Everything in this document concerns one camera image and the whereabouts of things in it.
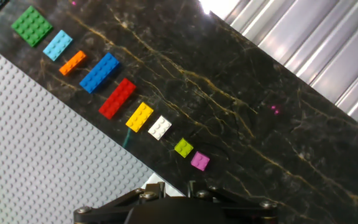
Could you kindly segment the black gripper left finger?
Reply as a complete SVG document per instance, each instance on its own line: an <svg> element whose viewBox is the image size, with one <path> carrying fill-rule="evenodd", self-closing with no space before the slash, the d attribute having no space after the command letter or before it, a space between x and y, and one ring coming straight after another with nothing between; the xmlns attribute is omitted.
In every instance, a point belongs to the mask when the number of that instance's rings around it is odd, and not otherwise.
<svg viewBox="0 0 358 224"><path fill-rule="evenodd" d="M129 212L146 202L164 198L165 183L147 184L98 208L83 206L73 212L73 223L124 223Z"/></svg>

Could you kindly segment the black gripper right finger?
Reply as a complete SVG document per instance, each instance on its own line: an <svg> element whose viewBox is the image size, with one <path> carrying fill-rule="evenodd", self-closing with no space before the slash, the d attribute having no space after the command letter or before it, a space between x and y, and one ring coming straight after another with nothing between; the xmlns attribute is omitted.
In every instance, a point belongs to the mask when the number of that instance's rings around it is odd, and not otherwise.
<svg viewBox="0 0 358 224"><path fill-rule="evenodd" d="M226 189L205 182L190 181L188 197L213 202L229 223L277 223L278 206L269 200L241 197Z"/></svg>

